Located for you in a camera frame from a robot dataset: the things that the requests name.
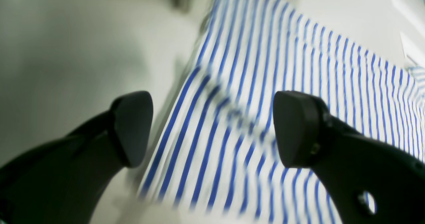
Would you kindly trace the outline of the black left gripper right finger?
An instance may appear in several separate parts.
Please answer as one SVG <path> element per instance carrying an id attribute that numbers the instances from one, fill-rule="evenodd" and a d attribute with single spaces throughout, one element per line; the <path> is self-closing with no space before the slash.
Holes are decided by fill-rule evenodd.
<path id="1" fill-rule="evenodd" d="M 345 224 L 423 224 L 424 163 L 367 138 L 297 91 L 273 100 L 278 153 L 286 168 L 310 168 Z"/>

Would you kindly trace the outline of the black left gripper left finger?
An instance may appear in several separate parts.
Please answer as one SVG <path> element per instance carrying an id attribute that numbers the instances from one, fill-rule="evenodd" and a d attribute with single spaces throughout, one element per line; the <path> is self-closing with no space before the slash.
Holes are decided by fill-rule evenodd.
<path id="1" fill-rule="evenodd" d="M 6 163 L 1 223 L 88 224 L 111 179 L 142 163 L 152 121 L 150 93 L 129 93 L 68 135 Z"/>

